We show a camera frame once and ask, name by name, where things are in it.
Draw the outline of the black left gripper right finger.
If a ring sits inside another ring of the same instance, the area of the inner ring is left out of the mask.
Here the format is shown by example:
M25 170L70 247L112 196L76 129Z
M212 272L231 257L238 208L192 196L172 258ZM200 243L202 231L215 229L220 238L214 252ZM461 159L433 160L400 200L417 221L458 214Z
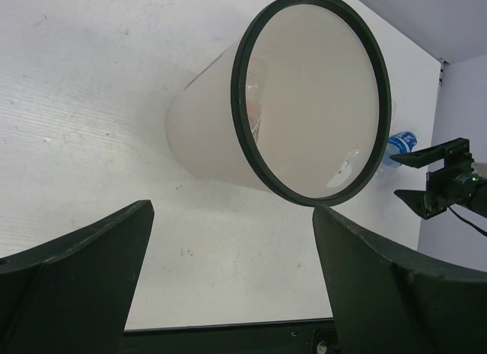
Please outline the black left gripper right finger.
M313 229L343 353L484 353L486 274L318 206Z

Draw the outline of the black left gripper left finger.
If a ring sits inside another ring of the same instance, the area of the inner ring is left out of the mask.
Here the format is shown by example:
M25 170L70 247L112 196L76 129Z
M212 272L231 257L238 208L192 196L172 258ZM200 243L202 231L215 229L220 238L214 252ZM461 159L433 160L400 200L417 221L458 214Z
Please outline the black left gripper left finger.
M3 353L116 353L154 221L139 200L1 259Z

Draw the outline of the clear bottle with blue label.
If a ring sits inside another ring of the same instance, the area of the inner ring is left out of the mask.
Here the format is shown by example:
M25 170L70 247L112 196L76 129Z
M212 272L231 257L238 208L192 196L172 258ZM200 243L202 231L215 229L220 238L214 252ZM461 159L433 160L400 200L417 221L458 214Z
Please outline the clear bottle with blue label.
M391 157L393 155L401 155L412 152L416 147L418 139L413 131L403 131L393 134L387 141L384 156L376 171L375 177L379 181L384 181L395 170L401 167L401 164L394 161Z

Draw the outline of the clear bottle with orange label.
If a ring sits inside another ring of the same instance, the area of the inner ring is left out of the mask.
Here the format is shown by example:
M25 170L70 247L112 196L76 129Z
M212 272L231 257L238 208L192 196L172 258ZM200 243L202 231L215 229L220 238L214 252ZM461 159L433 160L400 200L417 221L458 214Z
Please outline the clear bottle with orange label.
M253 140L257 142L261 123L263 90L268 75L268 66L261 58L249 61L246 78L247 118Z

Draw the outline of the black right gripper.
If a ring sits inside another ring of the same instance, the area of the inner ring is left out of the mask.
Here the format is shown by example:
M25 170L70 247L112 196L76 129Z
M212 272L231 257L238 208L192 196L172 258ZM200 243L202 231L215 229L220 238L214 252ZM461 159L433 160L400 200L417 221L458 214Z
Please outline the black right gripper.
M486 178L473 169L469 139L457 138L430 148L391 155L390 159L408 167L444 161L441 169L428 172L426 191L394 191L417 216L429 219L458 205L486 217Z

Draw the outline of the clear bottle with white cap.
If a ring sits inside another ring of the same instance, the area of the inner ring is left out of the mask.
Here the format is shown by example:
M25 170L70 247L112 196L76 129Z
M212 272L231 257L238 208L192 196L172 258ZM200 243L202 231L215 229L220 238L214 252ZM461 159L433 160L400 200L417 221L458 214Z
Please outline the clear bottle with white cap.
M396 109L397 109L396 101L394 99L392 99L391 100L391 111L390 111L391 122L393 121L393 119L396 115Z

